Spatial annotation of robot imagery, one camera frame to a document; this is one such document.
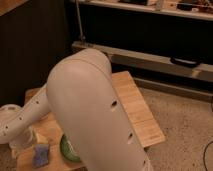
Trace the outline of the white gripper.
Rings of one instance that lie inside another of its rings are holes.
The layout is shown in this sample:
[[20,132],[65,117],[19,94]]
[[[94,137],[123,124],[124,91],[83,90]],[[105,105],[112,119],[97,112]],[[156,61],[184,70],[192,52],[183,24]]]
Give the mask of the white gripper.
[[9,142],[12,157],[17,158],[24,149],[31,147],[35,142],[35,132],[29,127]]

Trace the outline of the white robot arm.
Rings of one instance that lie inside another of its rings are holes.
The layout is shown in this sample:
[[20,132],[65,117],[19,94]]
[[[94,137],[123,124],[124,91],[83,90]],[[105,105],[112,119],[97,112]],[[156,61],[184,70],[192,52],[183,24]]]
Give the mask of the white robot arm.
[[154,171],[111,74],[109,59],[96,49],[64,58],[21,110],[0,121],[0,144],[53,113],[88,171]]

